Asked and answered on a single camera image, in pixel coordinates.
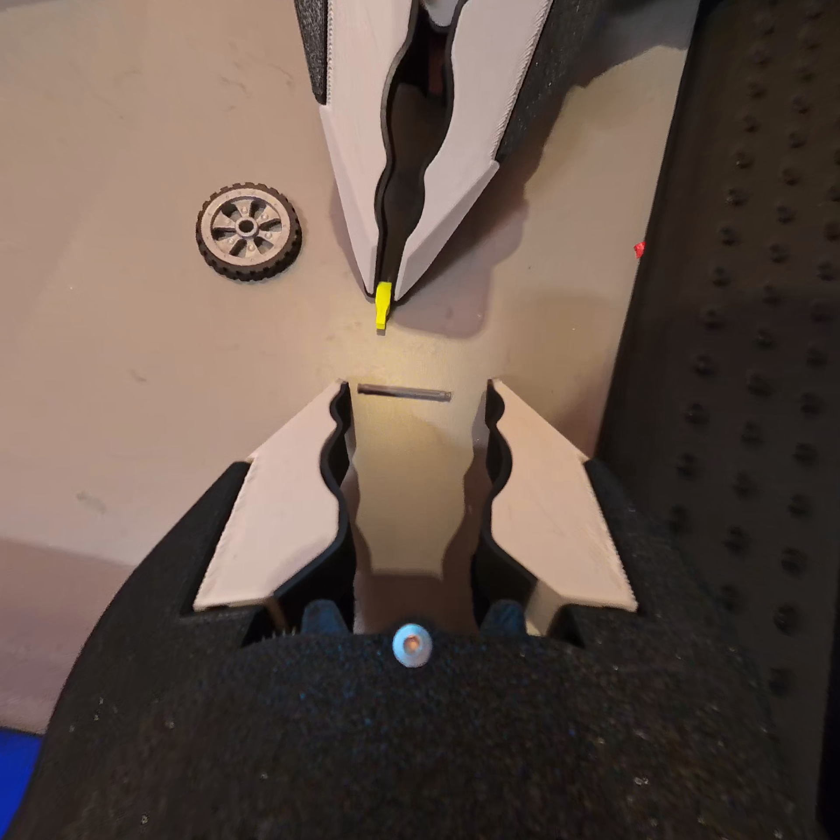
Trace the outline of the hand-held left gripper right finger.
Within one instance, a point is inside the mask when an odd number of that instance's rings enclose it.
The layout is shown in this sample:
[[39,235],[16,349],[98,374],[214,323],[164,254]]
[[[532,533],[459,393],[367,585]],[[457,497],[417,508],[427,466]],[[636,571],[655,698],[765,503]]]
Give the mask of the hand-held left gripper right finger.
[[489,379],[490,492],[472,559],[472,606],[525,614],[566,606],[637,611],[587,467],[591,459],[501,379]]

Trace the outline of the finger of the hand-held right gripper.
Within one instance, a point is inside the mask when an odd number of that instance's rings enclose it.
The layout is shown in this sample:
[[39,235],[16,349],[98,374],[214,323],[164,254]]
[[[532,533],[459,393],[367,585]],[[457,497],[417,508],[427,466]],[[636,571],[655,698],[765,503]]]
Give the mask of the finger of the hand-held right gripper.
[[499,169],[501,138],[547,21],[551,1],[423,2],[447,29],[451,115],[423,174],[423,209],[406,239],[393,299],[431,266]]
[[372,297],[379,282],[382,178],[392,152],[386,105],[417,21],[418,2],[326,3],[325,103],[320,118],[355,264]]

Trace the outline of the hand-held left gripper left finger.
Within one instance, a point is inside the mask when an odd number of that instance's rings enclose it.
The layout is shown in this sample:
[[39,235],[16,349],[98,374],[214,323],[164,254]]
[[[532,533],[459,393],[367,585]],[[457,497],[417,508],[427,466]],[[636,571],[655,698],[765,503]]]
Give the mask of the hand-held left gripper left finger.
[[248,457],[245,479],[193,610],[310,602],[352,613],[354,544],[342,483],[350,466],[350,387],[328,385]]

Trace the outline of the thin grey plastic rod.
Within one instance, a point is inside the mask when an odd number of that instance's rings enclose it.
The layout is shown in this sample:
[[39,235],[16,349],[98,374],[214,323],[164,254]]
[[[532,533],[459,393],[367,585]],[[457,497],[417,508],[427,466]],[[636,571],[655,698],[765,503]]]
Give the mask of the thin grey plastic rod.
[[357,384],[357,393],[420,402],[449,403],[452,400],[452,393],[447,391],[372,383]]

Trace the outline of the blue plastic storage bin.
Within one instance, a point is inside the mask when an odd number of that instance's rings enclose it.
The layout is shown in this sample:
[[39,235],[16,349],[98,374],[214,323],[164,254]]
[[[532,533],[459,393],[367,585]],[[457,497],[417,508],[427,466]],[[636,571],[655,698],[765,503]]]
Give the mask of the blue plastic storage bin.
[[24,798],[42,740],[38,734],[1,728],[1,837]]

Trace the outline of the black toy vehicle wheel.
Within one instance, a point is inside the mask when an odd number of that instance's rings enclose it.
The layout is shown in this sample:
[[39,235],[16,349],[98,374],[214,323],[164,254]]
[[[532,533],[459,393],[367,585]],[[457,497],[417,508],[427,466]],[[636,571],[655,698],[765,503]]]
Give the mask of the black toy vehicle wheel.
[[235,183],[215,192],[197,215],[196,244],[205,262],[231,280],[252,283],[286,270],[302,245],[295,207],[262,183]]

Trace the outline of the black perforated mat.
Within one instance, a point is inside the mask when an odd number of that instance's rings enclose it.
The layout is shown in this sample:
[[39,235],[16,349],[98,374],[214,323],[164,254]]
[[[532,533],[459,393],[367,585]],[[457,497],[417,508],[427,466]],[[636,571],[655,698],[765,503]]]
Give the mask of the black perforated mat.
[[738,629],[838,838],[839,3],[701,2],[597,457]]

